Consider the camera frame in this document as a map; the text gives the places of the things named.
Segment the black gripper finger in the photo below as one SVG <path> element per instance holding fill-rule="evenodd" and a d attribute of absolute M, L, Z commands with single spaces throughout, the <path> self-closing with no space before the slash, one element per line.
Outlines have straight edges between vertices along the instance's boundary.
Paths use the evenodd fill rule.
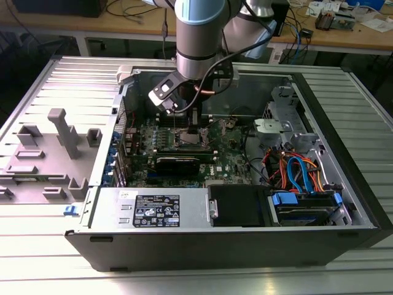
<path fill-rule="evenodd" d="M 201 127 L 202 105 L 195 104 L 187 111 L 188 128 L 187 133 L 197 134 Z"/>

